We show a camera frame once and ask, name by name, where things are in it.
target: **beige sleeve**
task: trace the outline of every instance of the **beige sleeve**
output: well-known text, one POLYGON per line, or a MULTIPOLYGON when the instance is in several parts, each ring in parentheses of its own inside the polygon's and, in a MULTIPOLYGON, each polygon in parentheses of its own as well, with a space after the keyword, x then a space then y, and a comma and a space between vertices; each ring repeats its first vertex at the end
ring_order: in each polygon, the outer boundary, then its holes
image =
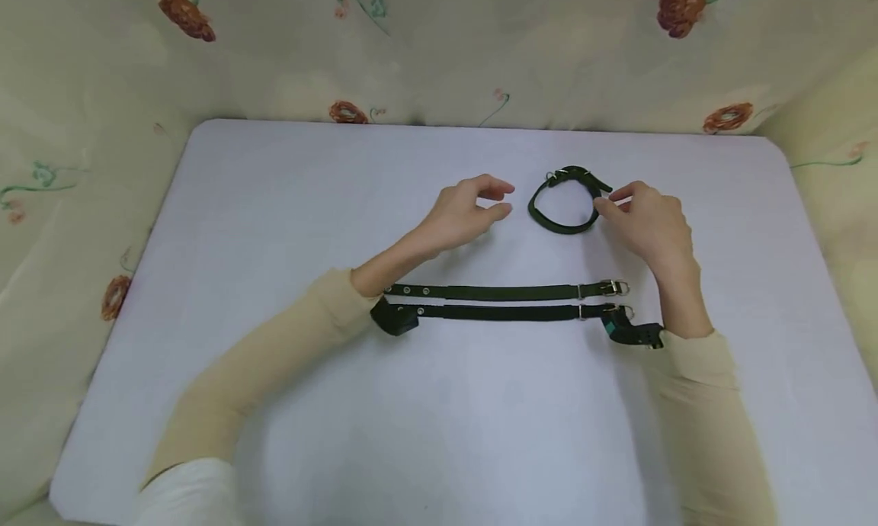
POLYGON ((772 526, 774 502, 726 338, 662 333, 649 386, 681 494, 683 524, 772 526))
POLYGON ((351 271, 330 271, 287 310, 236 343, 181 395, 144 486, 193 459, 218 457, 231 463, 250 412, 268 393, 363 331, 376 301, 357 293, 351 271))

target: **forearm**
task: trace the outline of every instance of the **forearm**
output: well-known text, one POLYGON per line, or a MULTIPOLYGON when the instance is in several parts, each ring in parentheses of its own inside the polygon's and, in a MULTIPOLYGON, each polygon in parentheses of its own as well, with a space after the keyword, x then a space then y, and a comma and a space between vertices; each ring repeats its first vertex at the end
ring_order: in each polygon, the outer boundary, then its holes
POLYGON ((201 457, 232 461, 247 416, 279 386, 370 324, 382 289, 429 254, 404 238, 353 271, 330 271, 292 306, 250 332, 181 395, 146 482, 201 457))
POLYGON ((771 488, 732 355, 710 323, 700 284, 684 282, 658 280, 668 331, 648 369, 684 524, 770 526, 771 488))

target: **fabric wall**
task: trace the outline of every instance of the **fabric wall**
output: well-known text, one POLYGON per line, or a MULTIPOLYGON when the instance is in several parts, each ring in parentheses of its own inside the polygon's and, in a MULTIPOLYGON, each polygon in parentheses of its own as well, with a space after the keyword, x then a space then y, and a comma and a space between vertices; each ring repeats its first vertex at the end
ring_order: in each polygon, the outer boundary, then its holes
POLYGON ((759 128, 787 155, 878 387, 878 47, 759 128))
POLYGON ((878 0, 0 0, 0 522, 45 493, 196 123, 750 133, 876 23, 878 0))
POLYGON ((43 495, 194 118, 120 0, 0 0, 0 524, 43 495))

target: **collar strap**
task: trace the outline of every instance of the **collar strap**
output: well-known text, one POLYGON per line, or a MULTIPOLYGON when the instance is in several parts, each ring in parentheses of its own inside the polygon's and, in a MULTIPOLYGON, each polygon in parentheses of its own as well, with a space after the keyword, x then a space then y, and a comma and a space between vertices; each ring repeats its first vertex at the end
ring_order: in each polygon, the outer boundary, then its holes
POLYGON ((582 225, 568 226, 550 220, 537 209, 537 196, 539 196, 540 192, 543 192, 543 189, 547 187, 551 189, 552 187, 564 183, 564 181, 571 180, 578 181, 579 184, 584 186, 593 199, 600 197, 601 191, 611 192, 613 190, 611 186, 603 183, 603 181, 596 178, 593 173, 580 166, 567 166, 566 168, 557 169, 554 172, 546 174, 546 180, 540 185, 537 192, 534 193, 533 197, 530 199, 530 203, 527 204, 527 212, 530 213, 530 216, 542 227, 553 233, 558 233, 559 235, 578 235, 579 233, 588 231, 600 215, 598 210, 593 209, 591 210, 591 218, 589 218, 588 221, 585 221, 582 225))
POLYGON ((486 322, 555 322, 556 320, 600 318, 609 338, 622 345, 646 345, 662 348, 659 324, 631 325, 628 306, 614 303, 601 305, 555 306, 470 306, 391 304, 381 296, 371 317, 390 335, 403 335, 417 328, 418 319, 445 318, 455 320, 486 320, 486 322))
POLYGON ((435 297, 458 301, 560 301, 584 300, 586 297, 628 295, 623 280, 601 280, 594 284, 561 284, 554 287, 420 287, 394 284, 385 295, 435 297))

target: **white tabletop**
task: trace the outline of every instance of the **white tabletop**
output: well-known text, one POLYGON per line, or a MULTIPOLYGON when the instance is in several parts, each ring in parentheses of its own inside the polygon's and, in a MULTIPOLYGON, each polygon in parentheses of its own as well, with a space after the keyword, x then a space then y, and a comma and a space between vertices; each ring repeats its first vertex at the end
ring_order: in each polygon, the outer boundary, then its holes
MULTIPOLYGON (((406 281, 618 277, 636 319, 658 322, 645 265, 603 223, 559 236, 527 215, 544 174, 568 164, 683 201, 781 524, 874 524, 876 395, 767 140, 242 120, 192 134, 54 477, 60 514, 125 521, 191 378, 324 270, 387 247, 461 178, 508 179, 513 214, 406 281)), ((571 225, 590 214, 576 183, 540 207, 571 225)), ((248 423, 245 508, 272 525, 678 524, 646 352, 660 351, 609 342, 599 320, 372 330, 248 423)))

